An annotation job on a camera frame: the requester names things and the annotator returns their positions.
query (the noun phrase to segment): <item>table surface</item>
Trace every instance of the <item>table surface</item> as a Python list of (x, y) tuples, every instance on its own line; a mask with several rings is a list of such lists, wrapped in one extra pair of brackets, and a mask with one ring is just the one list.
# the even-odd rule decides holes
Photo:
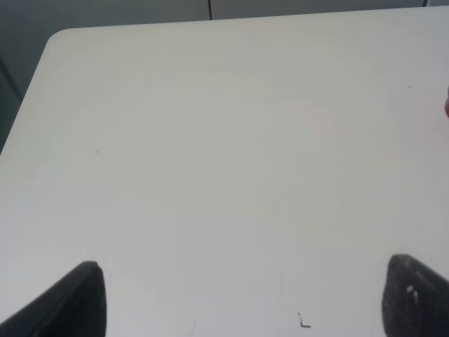
[(448, 60), (449, 8), (56, 34), (0, 156), (0, 321), (96, 260), (108, 336), (383, 336), (391, 254), (449, 277)]

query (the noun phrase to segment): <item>white tabletop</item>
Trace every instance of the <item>white tabletop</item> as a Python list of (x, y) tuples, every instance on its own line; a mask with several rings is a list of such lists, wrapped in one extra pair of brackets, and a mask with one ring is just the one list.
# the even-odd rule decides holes
[(56, 34), (0, 156), (0, 321), (96, 260), (109, 337), (383, 336), (391, 254), (449, 277), (448, 61), (449, 8)]

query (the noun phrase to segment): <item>red object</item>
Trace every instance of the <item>red object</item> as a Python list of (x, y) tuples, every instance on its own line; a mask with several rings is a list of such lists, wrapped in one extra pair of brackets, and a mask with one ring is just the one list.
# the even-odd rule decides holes
[(444, 110), (446, 110), (446, 114), (449, 117), (449, 88), (448, 88), (448, 99), (446, 100), (446, 104), (444, 105)]

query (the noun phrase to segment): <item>black plastic claw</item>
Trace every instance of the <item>black plastic claw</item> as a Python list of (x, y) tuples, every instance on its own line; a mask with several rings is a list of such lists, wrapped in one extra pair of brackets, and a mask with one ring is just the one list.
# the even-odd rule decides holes
[(409, 255), (393, 255), (382, 299), (388, 337), (449, 336), (449, 282)]
[(0, 337), (105, 337), (106, 293), (96, 262), (84, 262), (0, 325)]

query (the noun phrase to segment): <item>scratch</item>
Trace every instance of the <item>scratch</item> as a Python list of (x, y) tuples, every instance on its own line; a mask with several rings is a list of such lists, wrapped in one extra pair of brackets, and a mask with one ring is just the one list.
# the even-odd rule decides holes
[(422, 276), (422, 274), (420, 272), (416, 272), (415, 274), (422, 281), (422, 283), (425, 283), (426, 286), (428, 286), (430, 289), (435, 291), (434, 285), (432, 283), (430, 283), (429, 281), (427, 281), (427, 279), (424, 276)]
[(302, 325), (302, 318), (301, 318), (301, 314), (300, 313), (298, 313), (297, 314), (299, 317), (300, 317), (300, 323), (301, 323), (301, 327), (302, 328), (311, 328), (311, 326), (310, 325)]
[(192, 330), (190, 331), (189, 337), (192, 337), (195, 331), (195, 326), (196, 326), (196, 321), (194, 321), (194, 327), (192, 328)]

